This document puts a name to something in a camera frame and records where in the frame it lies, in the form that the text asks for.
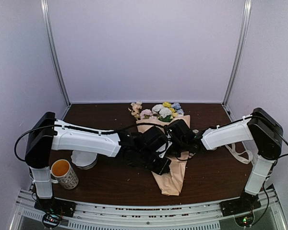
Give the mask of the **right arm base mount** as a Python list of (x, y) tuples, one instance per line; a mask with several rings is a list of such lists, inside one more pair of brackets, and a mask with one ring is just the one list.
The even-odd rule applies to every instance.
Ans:
[(253, 211), (261, 207), (259, 201), (251, 202), (242, 198), (222, 201), (219, 205), (224, 217), (234, 216), (236, 224), (244, 228), (254, 223)]

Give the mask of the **blue flower stem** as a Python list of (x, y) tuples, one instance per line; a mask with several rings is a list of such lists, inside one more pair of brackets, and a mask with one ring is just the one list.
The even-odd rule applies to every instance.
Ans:
[(178, 113), (178, 115), (184, 115), (184, 110), (179, 103), (173, 103), (171, 107)]

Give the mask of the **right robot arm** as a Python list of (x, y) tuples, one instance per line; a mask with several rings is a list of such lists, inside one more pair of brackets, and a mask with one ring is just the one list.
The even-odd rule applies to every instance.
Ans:
[(258, 150), (257, 159), (236, 202), (237, 208), (243, 212), (254, 205), (276, 162), (284, 157), (282, 145), (288, 146), (282, 126), (262, 108), (255, 108), (251, 114), (227, 125), (210, 127), (197, 133), (184, 121), (177, 120), (166, 128), (166, 133), (170, 136), (176, 151), (186, 150), (191, 154), (216, 150), (222, 146), (234, 151), (236, 143), (255, 143)]

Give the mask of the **peach blossom stem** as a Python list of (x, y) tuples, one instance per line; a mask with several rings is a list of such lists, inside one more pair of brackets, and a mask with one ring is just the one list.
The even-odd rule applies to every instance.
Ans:
[(136, 102), (132, 102), (130, 104), (131, 108), (128, 108), (128, 110), (130, 111), (131, 115), (136, 119), (136, 120), (140, 120), (141, 116), (140, 116), (140, 112), (142, 109), (142, 102), (141, 101), (136, 101)]

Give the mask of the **pink and green wrapping paper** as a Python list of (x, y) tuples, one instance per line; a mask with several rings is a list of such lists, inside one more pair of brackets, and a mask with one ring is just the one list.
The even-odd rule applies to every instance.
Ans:
[[(162, 122), (158, 119), (143, 119), (136, 121), (136, 124), (150, 123), (155, 125), (169, 125), (176, 120), (183, 120), (188, 127), (190, 127), (191, 117), (190, 115), (184, 115), (174, 118), (171, 122)], [(169, 166), (170, 172), (158, 175), (152, 172), (152, 175), (158, 184), (161, 194), (167, 196), (179, 196), (183, 187), (183, 181), (185, 176), (185, 169), (187, 162), (179, 161), (176, 158), (170, 157), (171, 164)]]

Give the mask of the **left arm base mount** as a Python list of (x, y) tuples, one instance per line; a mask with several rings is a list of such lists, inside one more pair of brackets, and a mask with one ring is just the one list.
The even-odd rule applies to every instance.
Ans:
[(56, 198), (37, 198), (34, 208), (44, 212), (41, 220), (44, 227), (48, 229), (53, 229), (58, 227), (61, 223), (65, 221), (64, 217), (73, 217), (76, 203)]

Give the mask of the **yellow flower stem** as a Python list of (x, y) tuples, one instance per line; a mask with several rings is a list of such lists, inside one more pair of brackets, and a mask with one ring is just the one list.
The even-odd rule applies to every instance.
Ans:
[(176, 110), (171, 106), (171, 103), (169, 102), (163, 102), (163, 108), (159, 111), (159, 114), (162, 118), (166, 118), (167, 116), (170, 116), (172, 118), (175, 118), (178, 116), (178, 113)]

